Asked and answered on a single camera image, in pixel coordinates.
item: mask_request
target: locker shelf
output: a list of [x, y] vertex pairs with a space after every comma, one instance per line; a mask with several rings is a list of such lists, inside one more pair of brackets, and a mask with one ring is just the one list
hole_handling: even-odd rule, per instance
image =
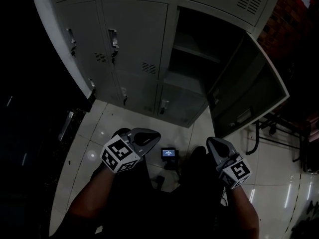
[[201, 80], [197, 78], [193, 78], [189, 75], [183, 75], [178, 72], [170, 72], [168, 71], [166, 78], [164, 79], [164, 82], [167, 84], [171, 84], [177, 87], [180, 87], [182, 89], [187, 89], [192, 92], [205, 95], [204, 90], [201, 86]]
[[173, 49], [164, 82], [205, 96], [219, 73], [217, 63]]
[[173, 48], [220, 63], [220, 54], [217, 47], [210, 43], [205, 43], [202, 38], [195, 38], [188, 34], [176, 32]]

